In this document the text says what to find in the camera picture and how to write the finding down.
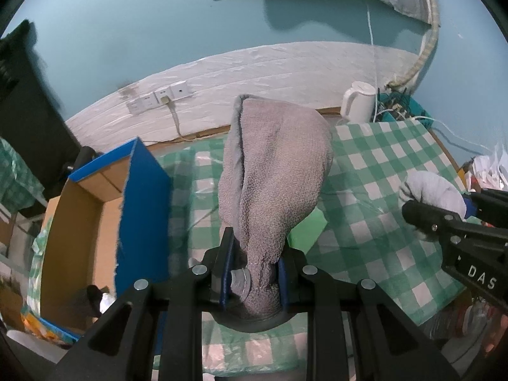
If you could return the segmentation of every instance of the open box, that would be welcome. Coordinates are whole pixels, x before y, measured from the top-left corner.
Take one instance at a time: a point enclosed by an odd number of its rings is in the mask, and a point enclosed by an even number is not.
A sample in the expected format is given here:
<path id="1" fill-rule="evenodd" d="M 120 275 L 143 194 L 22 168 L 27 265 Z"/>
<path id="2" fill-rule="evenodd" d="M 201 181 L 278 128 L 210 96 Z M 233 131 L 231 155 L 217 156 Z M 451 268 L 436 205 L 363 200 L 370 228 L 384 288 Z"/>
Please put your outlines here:
<path id="1" fill-rule="evenodd" d="M 167 280 L 170 193 L 138 138 L 72 173 L 46 212 L 41 317 L 81 333 L 91 325 L 80 304 L 88 285 L 119 296 L 137 279 Z"/>

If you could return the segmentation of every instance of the white kettle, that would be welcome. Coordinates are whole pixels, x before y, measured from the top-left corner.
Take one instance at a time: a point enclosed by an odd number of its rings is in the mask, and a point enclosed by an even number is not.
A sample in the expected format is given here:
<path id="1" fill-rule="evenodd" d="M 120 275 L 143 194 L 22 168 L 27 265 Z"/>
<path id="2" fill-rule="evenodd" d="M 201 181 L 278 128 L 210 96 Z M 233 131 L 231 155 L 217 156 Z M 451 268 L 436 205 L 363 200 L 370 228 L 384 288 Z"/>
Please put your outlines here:
<path id="1" fill-rule="evenodd" d="M 369 83 L 353 82 L 344 93 L 340 114 L 350 123 L 368 123 L 374 110 L 376 89 Z"/>

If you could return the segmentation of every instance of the kettle handle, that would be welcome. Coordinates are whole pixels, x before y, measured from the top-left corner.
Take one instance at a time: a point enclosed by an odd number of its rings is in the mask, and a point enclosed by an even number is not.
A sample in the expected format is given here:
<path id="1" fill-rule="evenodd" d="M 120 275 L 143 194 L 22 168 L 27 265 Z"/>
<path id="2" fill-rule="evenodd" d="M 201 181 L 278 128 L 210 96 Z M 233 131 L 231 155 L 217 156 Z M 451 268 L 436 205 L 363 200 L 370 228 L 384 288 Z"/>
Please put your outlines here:
<path id="1" fill-rule="evenodd" d="M 350 88 L 344 93 L 344 98 L 342 99 L 342 108 L 340 109 L 341 116 L 347 116 L 351 111 L 352 101 L 355 99 L 358 94 L 357 89 Z"/>

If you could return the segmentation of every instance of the towel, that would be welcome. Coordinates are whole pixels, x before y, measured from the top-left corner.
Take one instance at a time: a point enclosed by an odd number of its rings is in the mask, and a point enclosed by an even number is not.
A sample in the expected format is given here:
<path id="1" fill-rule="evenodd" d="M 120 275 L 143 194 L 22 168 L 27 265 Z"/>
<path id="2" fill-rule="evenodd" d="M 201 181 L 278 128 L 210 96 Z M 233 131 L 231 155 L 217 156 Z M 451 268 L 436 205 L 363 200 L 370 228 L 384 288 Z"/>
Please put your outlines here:
<path id="1" fill-rule="evenodd" d="M 222 226 L 232 226 L 240 244 L 232 280 L 241 302 L 231 309 L 240 318 L 280 311 L 275 264 L 287 234 L 316 207 L 333 160 L 331 140 L 329 124 L 313 109 L 247 94 L 236 99 L 218 198 Z"/>
<path id="2" fill-rule="evenodd" d="M 456 212 L 462 220 L 466 215 L 466 204 L 457 188 L 448 180 L 431 171 L 413 171 L 408 174 L 399 189 L 399 207 L 416 200 L 437 208 Z M 420 240 L 434 241 L 435 237 L 417 230 Z"/>

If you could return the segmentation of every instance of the blue box side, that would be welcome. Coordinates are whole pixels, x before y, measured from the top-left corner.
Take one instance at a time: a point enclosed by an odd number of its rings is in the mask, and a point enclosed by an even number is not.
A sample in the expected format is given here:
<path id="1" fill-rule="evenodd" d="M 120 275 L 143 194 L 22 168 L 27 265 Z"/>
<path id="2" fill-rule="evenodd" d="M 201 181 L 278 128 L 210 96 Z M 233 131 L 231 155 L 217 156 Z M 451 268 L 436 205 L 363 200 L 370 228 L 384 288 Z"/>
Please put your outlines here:
<path id="1" fill-rule="evenodd" d="M 169 208 L 171 179 L 156 159 L 136 140 L 124 188 L 116 253 L 116 294 L 137 279 L 169 279 Z"/>
<path id="2" fill-rule="evenodd" d="M 99 156 L 98 158 L 92 160 L 90 163 L 87 163 L 85 166 L 71 173 L 69 175 L 69 179 L 73 182 L 79 182 L 87 176 L 90 176 L 92 173 L 95 173 L 96 171 L 99 171 L 106 166 L 109 166 L 110 164 L 123 159 L 124 157 L 130 156 L 134 146 L 136 145 L 136 142 L 138 141 L 140 141 L 139 138 L 129 140 L 127 143 L 118 146 L 116 149 L 113 149 L 108 153 Z"/>

